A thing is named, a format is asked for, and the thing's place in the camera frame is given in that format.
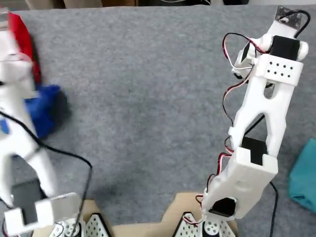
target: wooden base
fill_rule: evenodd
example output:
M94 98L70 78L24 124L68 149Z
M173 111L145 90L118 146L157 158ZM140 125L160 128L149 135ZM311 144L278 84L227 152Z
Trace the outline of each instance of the wooden base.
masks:
M129 224L112 226L106 222L114 237L172 237L183 212L193 213L195 219L200 218L199 204L195 201L195 193L178 193L170 204L159 223ZM94 200L86 200L83 208L83 219L87 222L92 213L100 212ZM229 222L231 229L237 236L237 223ZM35 230L33 237L49 236L52 226Z

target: gray carpet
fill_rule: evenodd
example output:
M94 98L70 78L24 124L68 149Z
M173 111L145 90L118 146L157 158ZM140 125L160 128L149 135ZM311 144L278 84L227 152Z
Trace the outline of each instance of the gray carpet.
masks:
M276 237L316 233L315 215L287 196L289 172L316 132L316 7L304 9L313 19L300 39L310 44L310 53L278 157ZM159 221L177 192L203 190L229 128L222 94L236 83L222 37L229 31L259 37L275 11L275 6L195 6L19 12L34 36L45 83L64 92L58 127L47 142L91 161L88 196L112 224ZM230 38L230 53L244 44ZM231 94L230 113L240 107L244 92ZM264 138L264 124L252 135ZM87 167L50 156L61 192L81 193ZM34 176L18 159L14 173L17 182ZM274 198L268 186L238 221L241 236L268 236Z

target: robotic arm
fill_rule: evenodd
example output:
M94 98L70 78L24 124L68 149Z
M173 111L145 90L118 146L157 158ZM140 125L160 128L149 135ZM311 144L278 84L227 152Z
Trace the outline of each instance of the robotic arm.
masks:
M202 213L208 218L229 221L244 217L259 201L264 188L278 172L277 155L284 136L285 117L297 86L308 44L294 38L301 15L279 7L270 29L259 39L251 39L266 51L257 55L255 46L247 44L238 54L235 67L253 65L251 69L233 69L240 79L248 80L247 91L235 121L229 129L233 148L225 169L211 176L201 202ZM271 98L264 95L268 83L274 85ZM265 141L245 136L253 120L264 114L268 136Z
M7 9L0 9L0 17L0 111L18 119L35 134L24 104L25 98L35 96L32 61L19 52L8 29ZM57 196L56 174L46 150L39 148L16 122L3 116L0 120L8 128L8 132L0 130L0 198L10 208L4 214L7 234L18 235L76 217L81 199L75 193ZM35 170L40 185L35 181L12 187L13 155L22 157Z

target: red wire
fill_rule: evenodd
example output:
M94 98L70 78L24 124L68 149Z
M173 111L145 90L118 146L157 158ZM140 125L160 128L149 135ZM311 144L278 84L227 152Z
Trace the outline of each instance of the red wire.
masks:
M258 45L256 45L256 43L250 39L249 37L247 36L244 36L242 34L239 34L239 33L234 33L234 32L229 32L227 34L224 35L223 37L223 41L222 41L222 48L223 48L223 52L224 52L224 55L225 57L228 59L228 55L227 55L227 51L226 51L226 47L225 47L225 41L226 41L226 38L228 35L236 35L236 36L241 36L243 38L245 38L249 43L251 43L260 53L268 53L268 51L263 51Z
M196 201L199 203L200 207L202 207L202 201L198 200L198 198L203 198L202 194L196 195Z
M222 166L222 158L223 157L231 157L232 155L230 155L230 154L227 154L227 153L225 153L225 152L222 152L221 154L219 154L219 156L218 156L218 160L217 160L217 173L216 173L216 175L219 175L220 173L221 173L221 166Z

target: white wire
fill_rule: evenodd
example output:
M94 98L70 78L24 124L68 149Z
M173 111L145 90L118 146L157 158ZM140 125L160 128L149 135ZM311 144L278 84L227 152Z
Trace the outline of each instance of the white wire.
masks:
M160 1L166 2L166 3L176 3L176 2L186 1L186 0L176 0L176 1L160 0ZM207 2L209 5L212 5L212 3L209 0L204 0L204 1Z
M209 0L204 0L204 1L206 1L209 5L212 5L211 1Z
M251 69L251 68L252 68L252 66L244 67L244 68L238 68L238 67L235 67L235 66L233 65L233 63L232 63L232 61L231 61L231 58L230 58L230 56L229 56L229 54L228 54L228 51L227 51L227 49L226 49L226 39L224 40L224 50L225 50L225 52L226 52L226 55L227 55L227 59L228 59L228 61L229 61L229 64L231 65L232 68L234 68L234 69L236 69L236 70L246 70L246 69Z
M188 217L186 215L183 215L182 219L189 225L197 225L197 224L203 222L206 219L206 216L204 214L202 214L202 218L199 219L198 221L195 221L195 222L191 221L190 217Z
M176 2L186 1L186 0L177 0L177 1L160 0L160 1L162 1L162 2L166 2L166 3L176 3Z

